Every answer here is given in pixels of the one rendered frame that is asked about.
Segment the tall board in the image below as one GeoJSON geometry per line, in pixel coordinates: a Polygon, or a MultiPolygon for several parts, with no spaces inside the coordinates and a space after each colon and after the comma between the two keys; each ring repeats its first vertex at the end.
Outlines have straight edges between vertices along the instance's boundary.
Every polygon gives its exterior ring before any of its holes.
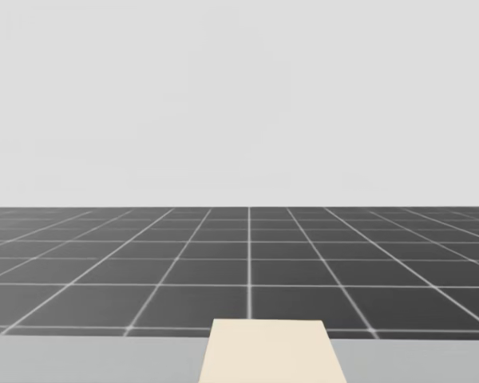
{"type": "Polygon", "coordinates": [[[214,319],[199,383],[346,383],[319,320],[214,319]]]}

